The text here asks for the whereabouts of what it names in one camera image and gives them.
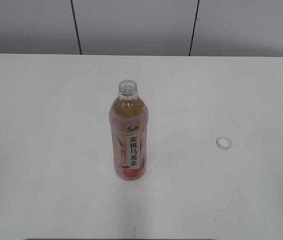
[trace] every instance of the pink tea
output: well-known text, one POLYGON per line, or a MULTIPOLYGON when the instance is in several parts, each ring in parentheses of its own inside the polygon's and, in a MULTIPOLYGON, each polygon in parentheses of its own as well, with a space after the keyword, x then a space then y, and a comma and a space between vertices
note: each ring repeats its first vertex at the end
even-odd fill
POLYGON ((109 111, 114 168, 124 180, 140 178, 146 169, 148 109, 138 97, 137 84, 123 80, 109 111))

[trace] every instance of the beverage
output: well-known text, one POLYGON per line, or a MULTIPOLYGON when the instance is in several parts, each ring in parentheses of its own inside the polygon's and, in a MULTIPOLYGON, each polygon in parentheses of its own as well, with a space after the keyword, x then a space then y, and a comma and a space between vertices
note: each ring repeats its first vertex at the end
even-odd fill
POLYGON ((139 179, 146 169, 148 109, 138 97, 137 84, 123 80, 109 111, 114 168, 124 180, 139 179))

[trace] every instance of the bottle opening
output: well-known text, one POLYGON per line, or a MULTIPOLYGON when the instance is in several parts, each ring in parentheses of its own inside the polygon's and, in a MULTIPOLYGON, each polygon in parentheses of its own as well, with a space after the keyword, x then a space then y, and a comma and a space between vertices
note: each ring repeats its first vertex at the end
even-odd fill
POLYGON ((126 79, 120 82, 118 96, 120 100, 134 100, 138 97, 137 83, 126 79))

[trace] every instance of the bottle label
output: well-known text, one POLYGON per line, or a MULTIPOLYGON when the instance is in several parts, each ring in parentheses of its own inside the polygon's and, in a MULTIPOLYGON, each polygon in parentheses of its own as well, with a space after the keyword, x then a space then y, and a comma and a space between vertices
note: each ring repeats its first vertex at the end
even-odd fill
POLYGON ((114 161, 116 168, 140 169, 146 161, 147 129, 137 130, 133 134, 112 129, 114 161))
POLYGON ((129 135, 126 137, 127 149, 127 166, 130 169, 139 169, 141 166, 140 161, 140 137, 139 135, 129 135))

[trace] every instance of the peach oolong tea bottle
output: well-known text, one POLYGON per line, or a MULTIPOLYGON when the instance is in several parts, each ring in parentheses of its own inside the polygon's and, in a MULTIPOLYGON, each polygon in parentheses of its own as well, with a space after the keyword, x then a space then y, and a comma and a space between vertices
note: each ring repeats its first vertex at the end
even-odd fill
POLYGON ((138 97, 133 80, 120 82, 109 122, 116 173, 124 180, 139 179, 146 169, 148 109, 138 97))

